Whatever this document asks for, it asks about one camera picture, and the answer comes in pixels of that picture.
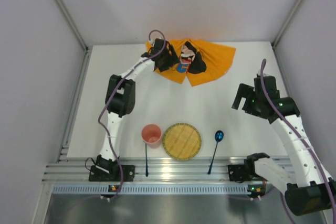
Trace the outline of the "orange cartoon mouse placemat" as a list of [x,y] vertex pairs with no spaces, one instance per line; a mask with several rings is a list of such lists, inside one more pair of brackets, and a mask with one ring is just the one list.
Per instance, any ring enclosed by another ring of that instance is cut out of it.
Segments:
[[168,41],[175,49],[179,63],[167,71],[156,73],[176,83],[188,79],[191,86],[215,81],[230,69],[236,48],[204,40],[173,39]]

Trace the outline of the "pink plastic cup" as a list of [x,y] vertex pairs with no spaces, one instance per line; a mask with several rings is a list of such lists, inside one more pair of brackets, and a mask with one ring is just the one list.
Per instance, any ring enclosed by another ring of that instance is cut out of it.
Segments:
[[146,125],[141,132],[142,139],[147,147],[158,148],[162,143],[162,131],[156,124]]

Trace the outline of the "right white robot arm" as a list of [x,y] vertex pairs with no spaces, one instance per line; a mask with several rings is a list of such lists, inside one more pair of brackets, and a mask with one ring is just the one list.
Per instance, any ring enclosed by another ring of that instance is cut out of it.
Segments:
[[266,153],[255,153],[244,159],[246,176],[270,182],[295,216],[335,211],[335,179],[319,161],[293,98],[280,97],[275,77],[257,76],[253,86],[239,85],[232,109],[237,110],[242,99],[245,113],[267,120],[276,132],[294,171],[290,174]]

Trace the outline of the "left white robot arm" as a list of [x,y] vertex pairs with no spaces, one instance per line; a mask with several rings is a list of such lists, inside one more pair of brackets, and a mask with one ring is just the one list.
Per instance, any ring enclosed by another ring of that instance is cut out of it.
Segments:
[[98,117],[98,123],[106,132],[103,147],[97,156],[96,167],[111,173],[120,165],[119,132],[125,117],[135,107],[136,82],[159,70],[164,72],[178,63],[173,46],[163,38],[151,42],[150,49],[126,72],[112,75],[109,79],[105,106]]

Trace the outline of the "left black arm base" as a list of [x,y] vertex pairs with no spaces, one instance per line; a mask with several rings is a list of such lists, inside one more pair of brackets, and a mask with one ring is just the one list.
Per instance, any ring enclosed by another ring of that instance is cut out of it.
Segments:
[[90,182],[132,182],[135,176],[134,165],[121,165],[117,161],[107,160],[101,155],[97,156],[89,169]]

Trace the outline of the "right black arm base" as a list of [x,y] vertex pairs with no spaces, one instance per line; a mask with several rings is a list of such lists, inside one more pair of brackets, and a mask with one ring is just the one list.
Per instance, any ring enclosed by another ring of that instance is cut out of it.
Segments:
[[227,168],[230,182],[243,183],[253,179],[245,165],[228,165]]

